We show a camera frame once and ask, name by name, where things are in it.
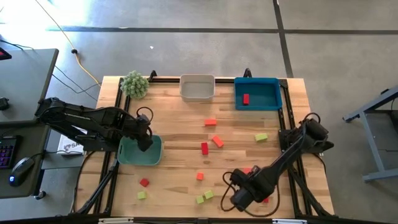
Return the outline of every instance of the green bowl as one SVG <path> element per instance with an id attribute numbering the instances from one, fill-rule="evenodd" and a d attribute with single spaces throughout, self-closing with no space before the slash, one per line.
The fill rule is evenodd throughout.
<path id="1" fill-rule="evenodd" d="M 160 136 L 152 136 L 153 144 L 148 150 L 142 152 L 138 148 L 136 140 L 123 137 L 119 143 L 118 161 L 121 164 L 154 166 L 162 157 L 162 139 Z"/>

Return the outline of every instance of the yellow cable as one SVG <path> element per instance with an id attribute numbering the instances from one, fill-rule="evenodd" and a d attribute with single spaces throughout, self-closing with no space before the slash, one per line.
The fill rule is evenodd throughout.
<path id="1" fill-rule="evenodd" d="M 58 23 L 55 21 L 55 19 L 53 19 L 53 17 L 44 9 L 44 7 L 38 2 L 38 0 L 35 0 L 35 1 L 44 10 L 44 12 L 54 21 L 54 23 L 57 25 L 57 27 L 60 29 L 60 31 L 64 34 L 64 36 L 67 38 L 70 46 L 72 47 L 72 50 L 76 50 L 75 47 L 73 46 L 72 42 L 70 41 L 69 37 L 67 36 L 67 34 L 61 29 L 61 27 L 58 25 Z M 84 66 L 81 65 L 77 50 L 73 54 L 75 54 L 77 64 L 79 64 L 80 68 L 83 69 L 83 71 L 85 71 L 87 73 L 87 75 L 89 75 L 97 84 L 100 85 L 99 81 L 89 71 L 87 71 L 87 69 L 85 69 Z"/>

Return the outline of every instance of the blue tray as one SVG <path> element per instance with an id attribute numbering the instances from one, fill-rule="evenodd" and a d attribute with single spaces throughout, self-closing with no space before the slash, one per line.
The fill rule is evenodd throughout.
<path id="1" fill-rule="evenodd" d="M 277 78 L 235 78 L 234 89 L 237 110 L 278 110 L 282 107 Z M 243 105 L 244 94 L 249 94 L 249 105 Z"/>

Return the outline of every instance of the small block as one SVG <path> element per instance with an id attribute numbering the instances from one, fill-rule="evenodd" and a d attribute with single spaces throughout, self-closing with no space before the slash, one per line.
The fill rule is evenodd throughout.
<path id="1" fill-rule="evenodd" d="M 145 192 L 138 192 L 137 196 L 139 200 L 147 198 L 147 194 Z"/>
<path id="2" fill-rule="evenodd" d="M 257 134 L 254 136 L 254 138 L 256 139 L 256 141 L 262 141 L 268 138 L 268 135 L 266 133 L 263 134 Z"/>
<path id="3" fill-rule="evenodd" d="M 245 174 L 250 173 L 250 171 L 251 171 L 251 168 L 243 168 L 243 172 L 244 172 Z"/>
<path id="4" fill-rule="evenodd" d="M 197 180 L 203 180 L 204 176 L 205 176 L 205 175 L 204 175 L 202 172 L 198 172 L 198 174 L 197 174 Z"/>
<path id="5" fill-rule="evenodd" d="M 142 186 L 147 187 L 149 184 L 149 181 L 145 178 L 143 178 L 140 182 L 139 182 Z"/>
<path id="6" fill-rule="evenodd" d="M 209 154 L 209 145 L 207 145 L 207 142 L 202 142 L 201 143 L 201 153 L 203 155 Z"/>
<path id="7" fill-rule="evenodd" d="M 205 198 L 206 199 L 210 199 L 213 196 L 214 196 L 214 194 L 213 194 L 213 192 L 211 190 L 205 192 Z"/>
<path id="8" fill-rule="evenodd" d="M 205 199 L 203 199 L 203 196 L 197 196 L 197 203 L 203 203 L 205 202 Z"/>
<path id="9" fill-rule="evenodd" d="M 249 105 L 249 94 L 243 95 L 243 105 Z"/>
<path id="10" fill-rule="evenodd" d="M 224 143 L 218 136 L 213 137 L 213 142 L 217 145 L 217 147 L 223 147 Z"/>
<path id="11" fill-rule="evenodd" d="M 205 126 L 216 126 L 217 120 L 216 119 L 206 119 Z"/>

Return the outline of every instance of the computer mouse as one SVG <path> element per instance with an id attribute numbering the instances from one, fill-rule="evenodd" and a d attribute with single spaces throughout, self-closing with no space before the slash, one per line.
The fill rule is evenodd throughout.
<path id="1" fill-rule="evenodd" d="M 13 187 L 20 186 L 26 180 L 26 177 L 34 164 L 35 161 L 30 157 L 21 159 L 14 168 L 12 168 L 9 178 L 10 185 Z"/>

